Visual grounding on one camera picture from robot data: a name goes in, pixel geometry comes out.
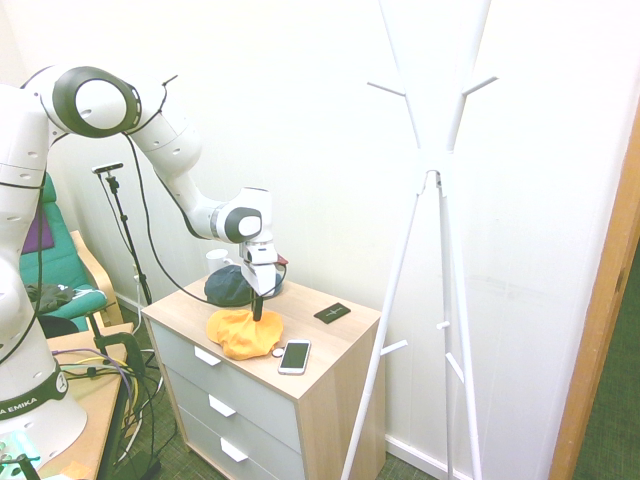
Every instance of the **white wall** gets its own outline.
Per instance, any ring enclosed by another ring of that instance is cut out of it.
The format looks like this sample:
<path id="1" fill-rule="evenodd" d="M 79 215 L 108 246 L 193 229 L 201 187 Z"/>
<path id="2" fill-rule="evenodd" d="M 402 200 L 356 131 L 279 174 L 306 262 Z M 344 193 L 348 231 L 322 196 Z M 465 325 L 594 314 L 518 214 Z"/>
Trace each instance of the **white wall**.
<path id="1" fill-rule="evenodd" d="M 2 66 L 0 83 L 14 87 L 24 83 L 27 72 L 2 3 L 0 3 L 0 65 Z"/>
<path id="2" fill-rule="evenodd" d="M 289 278 L 382 306 L 414 142 L 400 97 L 365 86 L 394 76 L 374 0 L 0 5 L 29 74 L 65 62 L 160 80 L 179 74 L 169 90 L 203 134 L 194 169 L 203 192 L 225 200 L 245 185 L 271 190 Z M 393 7 L 436 129 L 455 8 Z M 469 101 L 455 165 L 488 480 L 548 476 L 638 100 L 639 14 L 626 0 L 492 5 L 478 69 L 501 80 Z M 131 261 L 89 170 L 115 160 L 127 164 L 121 198 L 160 298 L 174 288 L 149 253 L 124 139 L 69 138 L 50 156 L 88 244 L 117 291 L 134 298 Z M 149 165 L 142 169 L 159 255 L 180 283 L 191 282 L 219 244 L 190 238 Z M 410 347 L 388 358 L 387 432 L 424 468 L 423 457 L 445 461 L 440 283 L 430 188 L 388 336 Z M 468 474 L 459 397 L 456 465 Z"/>

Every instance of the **baseboard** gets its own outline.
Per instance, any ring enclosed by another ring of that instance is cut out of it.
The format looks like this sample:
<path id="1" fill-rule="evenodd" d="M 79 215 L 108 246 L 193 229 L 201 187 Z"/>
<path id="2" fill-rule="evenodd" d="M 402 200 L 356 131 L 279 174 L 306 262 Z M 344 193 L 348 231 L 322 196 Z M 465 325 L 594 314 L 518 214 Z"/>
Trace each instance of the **baseboard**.
<path id="1" fill-rule="evenodd" d="M 387 452 L 394 457 L 398 457 L 400 460 L 407 462 L 409 465 L 413 465 L 432 477 L 438 478 L 439 480 L 447 480 L 446 464 L 430 457 L 429 455 L 425 455 L 421 451 L 416 450 L 390 435 L 385 435 L 385 440 L 387 442 Z M 464 473 L 460 473 L 455 469 L 453 470 L 453 476 L 458 480 L 473 480 L 471 477 L 468 477 Z"/>
<path id="2" fill-rule="evenodd" d="M 138 313 L 138 307 L 144 308 L 143 305 L 139 305 L 138 302 L 136 302 L 135 300 L 131 300 L 129 297 L 125 297 L 124 295 L 121 295 L 118 292 L 116 292 L 116 298 L 118 299 L 118 304 L 121 307 L 124 307 L 127 310 L 130 310 L 136 314 Z"/>

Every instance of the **drawer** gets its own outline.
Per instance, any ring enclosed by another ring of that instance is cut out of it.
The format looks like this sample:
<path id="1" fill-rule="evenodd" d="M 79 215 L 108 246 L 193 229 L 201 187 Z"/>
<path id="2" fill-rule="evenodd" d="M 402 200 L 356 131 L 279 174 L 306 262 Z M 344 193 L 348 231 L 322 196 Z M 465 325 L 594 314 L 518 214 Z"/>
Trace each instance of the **drawer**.
<path id="1" fill-rule="evenodd" d="M 186 410 L 180 408 L 180 416 L 182 417 L 188 443 L 197 448 L 211 463 L 232 475 L 234 480 L 278 480 L 251 458 L 247 457 L 237 461 L 232 458 L 229 453 L 225 453 L 225 451 L 223 451 L 223 443 L 225 440 L 203 425 Z M 231 452 L 231 455 L 242 453 L 243 452 Z"/>
<path id="2" fill-rule="evenodd" d="M 204 352 L 156 322 L 151 326 L 167 367 L 301 453 L 293 402 L 229 366 L 226 359 Z"/>
<path id="3" fill-rule="evenodd" d="M 178 405 L 280 480 L 304 479 L 302 456 L 167 367 Z"/>

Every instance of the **white coat rack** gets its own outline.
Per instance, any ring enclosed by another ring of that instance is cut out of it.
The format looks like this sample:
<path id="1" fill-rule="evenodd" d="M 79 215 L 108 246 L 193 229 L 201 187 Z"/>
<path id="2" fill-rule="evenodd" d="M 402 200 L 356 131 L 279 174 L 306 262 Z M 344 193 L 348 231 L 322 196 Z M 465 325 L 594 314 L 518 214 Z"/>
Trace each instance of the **white coat rack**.
<path id="1" fill-rule="evenodd" d="M 351 468 L 353 467 L 353 461 L 362 433 L 364 420 L 369 408 L 369 401 L 373 393 L 373 386 L 378 372 L 378 365 L 382 355 L 389 353 L 396 348 L 402 346 L 401 344 L 391 345 L 383 348 L 385 336 L 387 334 L 387 327 L 389 324 L 389 314 L 395 298 L 398 280 L 402 271 L 402 264 L 404 262 L 405 253 L 407 250 L 407 244 L 409 241 L 409 235 L 411 233 L 411 227 L 413 225 L 418 200 L 424 192 L 427 178 L 430 173 L 436 175 L 436 185 L 439 191 L 440 200 L 440 239 L 441 239 L 441 255 L 442 255 L 442 277 L 443 277 L 443 303 L 444 303 L 444 318 L 441 323 L 437 325 L 437 328 L 444 331 L 444 343 L 445 343 L 445 358 L 446 358 L 446 417 L 447 417 L 447 475 L 449 480 L 453 480 L 453 415 L 454 415 L 454 380 L 459 378 L 464 384 L 465 398 L 467 406 L 467 420 L 469 425 L 469 444 L 471 448 L 471 461 L 473 468 L 474 480 L 482 480 L 482 468 L 480 462 L 480 447 L 478 443 L 478 422 L 476 417 L 476 399 L 475 388 L 473 383 L 473 368 L 471 362 L 471 344 L 469 340 L 469 319 L 467 314 L 467 297 L 464 285 L 464 269 L 462 262 L 462 245 L 460 242 L 460 229 L 458 226 L 458 215 L 455 204 L 455 192 L 452 185 L 451 176 L 451 161 L 453 158 L 453 151 L 455 148 L 456 137 L 460 122 L 462 120 L 462 114 L 467 97 L 473 92 L 478 91 L 482 87 L 485 87 L 497 80 L 497 77 L 488 77 L 480 81 L 474 81 L 472 79 L 473 69 L 475 66 L 478 51 L 480 49 L 480 42 L 482 40 L 482 34 L 486 24 L 487 16 L 489 13 L 489 5 L 491 0 L 468 0 L 469 5 L 466 7 L 466 13 L 471 19 L 469 22 L 470 28 L 464 33 L 466 38 L 461 39 L 460 50 L 456 62 L 456 72 L 450 85 L 452 86 L 451 92 L 444 92 L 449 95 L 448 105 L 446 105 L 445 115 L 443 122 L 446 122 L 447 129 L 445 135 L 441 139 L 436 139 L 435 150 L 426 151 L 423 148 L 425 145 L 425 139 L 427 132 L 421 131 L 416 124 L 415 114 L 418 113 L 416 108 L 418 105 L 412 100 L 415 98 L 415 91 L 407 89 L 408 85 L 413 85 L 409 82 L 405 82 L 403 73 L 406 75 L 408 65 L 402 62 L 406 61 L 406 57 L 398 55 L 399 46 L 394 44 L 394 32 L 398 29 L 392 25 L 393 21 L 387 14 L 389 11 L 385 5 L 386 0 L 378 0 L 380 10 L 382 11 L 382 17 L 387 30 L 387 36 L 389 37 L 389 43 L 393 56 L 396 62 L 396 67 L 400 78 L 404 83 L 404 92 L 397 92 L 381 85 L 370 85 L 378 88 L 382 88 L 388 92 L 401 95 L 405 98 L 413 130 L 416 136 L 416 143 L 418 146 L 418 155 L 421 161 L 420 182 L 418 188 L 413 194 L 413 201 L 407 216 L 406 224 L 401 231 L 401 239 L 398 244 L 393 265 L 392 272 L 387 284 L 387 290 L 385 294 L 384 304 L 382 307 L 382 315 L 380 317 L 380 323 L 378 325 L 378 332 L 373 346 L 373 352 L 371 355 L 371 361 L 369 363 L 369 369 L 367 372 L 367 378 L 365 380 L 364 391 L 360 401 L 360 407 L 356 415 L 356 422 L 354 425 L 353 433 L 351 435 L 351 441 L 349 443 L 349 449 L 347 451 L 347 458 L 342 471 L 341 480 L 349 480 L 351 474 Z M 462 366 L 456 361 L 452 353 L 453 347 L 453 334 L 451 332 L 451 325 L 454 321 L 453 311 L 453 289 L 455 289 L 455 301 L 457 307 L 457 321 L 458 332 L 460 337 Z"/>

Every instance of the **wooden chair armrest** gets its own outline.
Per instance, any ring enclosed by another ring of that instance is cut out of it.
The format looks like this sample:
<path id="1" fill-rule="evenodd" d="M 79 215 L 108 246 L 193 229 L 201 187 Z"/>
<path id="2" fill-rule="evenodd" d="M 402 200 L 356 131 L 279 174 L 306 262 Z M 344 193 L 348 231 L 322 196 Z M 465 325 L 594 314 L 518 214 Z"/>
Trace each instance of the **wooden chair armrest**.
<path id="1" fill-rule="evenodd" d="M 76 251 L 78 252 L 78 257 L 80 257 L 80 260 L 84 264 L 92 285 L 94 285 L 98 290 L 104 292 L 107 296 L 106 315 L 104 315 L 104 317 L 106 317 L 104 318 L 105 324 L 116 325 L 123 323 L 124 320 L 122 319 L 122 312 L 120 312 L 120 307 L 118 306 L 118 301 L 116 299 L 116 294 L 113 290 L 109 274 L 107 274 L 107 271 L 89 251 L 78 230 L 71 232 L 71 238 L 73 239 Z"/>

